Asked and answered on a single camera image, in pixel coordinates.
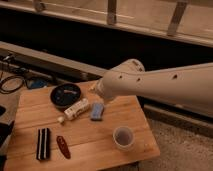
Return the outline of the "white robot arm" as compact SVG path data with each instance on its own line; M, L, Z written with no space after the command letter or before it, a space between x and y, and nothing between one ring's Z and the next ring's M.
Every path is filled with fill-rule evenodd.
M129 59L106 71L90 91L105 102L136 95L213 118L213 62L145 71Z

